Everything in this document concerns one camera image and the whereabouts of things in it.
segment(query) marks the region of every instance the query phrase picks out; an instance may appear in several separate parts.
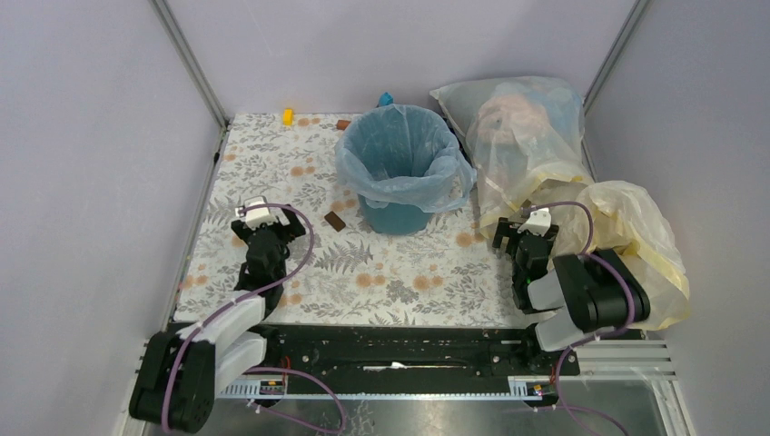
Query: trash can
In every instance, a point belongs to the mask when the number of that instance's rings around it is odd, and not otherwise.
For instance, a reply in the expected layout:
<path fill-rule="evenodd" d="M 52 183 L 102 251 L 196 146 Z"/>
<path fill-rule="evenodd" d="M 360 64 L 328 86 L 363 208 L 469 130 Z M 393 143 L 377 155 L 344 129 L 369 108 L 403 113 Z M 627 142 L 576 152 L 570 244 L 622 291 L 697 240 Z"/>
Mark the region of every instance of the trash can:
<path fill-rule="evenodd" d="M 338 182 L 359 195 L 378 233 L 424 229 L 434 213 L 464 205 L 476 182 L 444 120 L 407 104 L 379 107 L 350 123 L 337 143 L 336 165 Z"/>

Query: white wall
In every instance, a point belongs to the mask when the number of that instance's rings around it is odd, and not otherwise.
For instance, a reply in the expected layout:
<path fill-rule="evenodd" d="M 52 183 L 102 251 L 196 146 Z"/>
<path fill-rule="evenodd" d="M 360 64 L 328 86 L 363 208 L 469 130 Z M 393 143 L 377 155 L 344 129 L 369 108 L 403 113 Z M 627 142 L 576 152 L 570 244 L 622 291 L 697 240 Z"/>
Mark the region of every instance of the white wall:
<path fill-rule="evenodd" d="M 658 0 L 587 139 L 601 180 L 645 186 L 671 222 L 692 316 L 669 331 L 698 434 L 768 434 L 770 2 Z"/>
<path fill-rule="evenodd" d="M 3 2 L 0 434 L 106 435 L 217 126 L 147 1 Z"/>
<path fill-rule="evenodd" d="M 585 93 L 633 0 L 170 1 L 212 88 L 238 112 L 362 112 L 390 92 L 555 75 Z"/>

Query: floral tablecloth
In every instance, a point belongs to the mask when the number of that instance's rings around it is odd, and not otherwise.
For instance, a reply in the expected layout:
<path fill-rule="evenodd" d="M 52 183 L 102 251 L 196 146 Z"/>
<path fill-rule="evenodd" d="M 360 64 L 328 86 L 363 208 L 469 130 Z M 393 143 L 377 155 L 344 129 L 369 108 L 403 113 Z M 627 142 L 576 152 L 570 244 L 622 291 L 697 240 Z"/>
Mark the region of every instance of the floral tablecloth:
<path fill-rule="evenodd" d="M 476 229 L 478 206 L 434 214 L 428 228 L 409 236 L 375 233 L 363 220 L 355 193 L 339 186 L 334 145 L 339 119 L 238 114 L 181 284 L 174 319 L 198 321 L 230 299 L 245 244 L 230 230 L 233 209 L 264 195 L 303 211 L 316 232 L 308 266 L 285 284 L 269 322 L 524 327 L 538 321 L 516 309 L 510 259 L 498 258 Z M 347 224 L 337 233 L 323 216 Z M 308 248 L 291 243 L 290 271 Z"/>

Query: plastic wrap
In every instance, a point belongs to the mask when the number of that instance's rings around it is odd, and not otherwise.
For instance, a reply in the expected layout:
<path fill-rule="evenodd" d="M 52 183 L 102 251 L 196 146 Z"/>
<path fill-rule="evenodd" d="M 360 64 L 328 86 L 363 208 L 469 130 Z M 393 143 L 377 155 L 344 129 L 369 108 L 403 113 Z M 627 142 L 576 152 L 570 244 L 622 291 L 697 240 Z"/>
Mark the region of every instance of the plastic wrap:
<path fill-rule="evenodd" d="M 488 238 L 499 217 L 516 212 L 545 182 L 568 192 L 593 183 L 579 153 L 582 113 L 579 107 L 562 110 L 579 102 L 575 96 L 557 81 L 493 97 L 480 107 L 466 146 L 479 171 L 480 227 Z"/>
<path fill-rule="evenodd" d="M 430 91 L 449 119 L 455 134 L 466 144 L 470 125 L 490 98 L 523 94 L 548 112 L 551 125 L 579 153 L 583 137 L 583 102 L 567 82 L 536 75 L 472 80 L 448 84 Z"/>
<path fill-rule="evenodd" d="M 614 248 L 650 300 L 650 316 L 633 328 L 665 329 L 689 316 L 690 289 L 674 233 L 647 190 L 632 183 L 592 184 L 576 198 L 591 211 L 594 239 L 590 251 Z M 560 224 L 552 257 L 577 253 L 585 245 L 588 221 L 568 208 Z"/>

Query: clear plastic bag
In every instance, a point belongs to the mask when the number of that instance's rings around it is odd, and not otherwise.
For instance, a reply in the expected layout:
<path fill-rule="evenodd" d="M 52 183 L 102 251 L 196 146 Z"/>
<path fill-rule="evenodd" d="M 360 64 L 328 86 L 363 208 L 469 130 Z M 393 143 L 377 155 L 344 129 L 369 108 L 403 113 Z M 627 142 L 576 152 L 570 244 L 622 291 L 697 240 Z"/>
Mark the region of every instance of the clear plastic bag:
<path fill-rule="evenodd" d="M 650 300 L 650 316 L 632 324 L 647 330 L 665 329 L 689 316 L 690 286 L 674 233 L 647 190 L 621 181 L 592 184 L 576 201 L 591 211 L 594 239 L 590 250 L 614 248 Z M 586 243 L 588 220 L 571 207 L 561 224 L 552 257 L 577 253 Z"/>
<path fill-rule="evenodd" d="M 468 201 L 476 182 L 444 120 L 417 106 L 389 104 L 355 119 L 336 154 L 339 183 L 375 209 L 398 203 L 426 213 L 451 211 Z M 456 178 L 461 194 L 453 197 Z"/>
<path fill-rule="evenodd" d="M 499 84 L 468 129 L 466 149 L 479 171 L 481 233 L 517 211 L 543 183 L 593 183 L 582 164 L 579 96 L 563 80 L 523 77 Z"/>

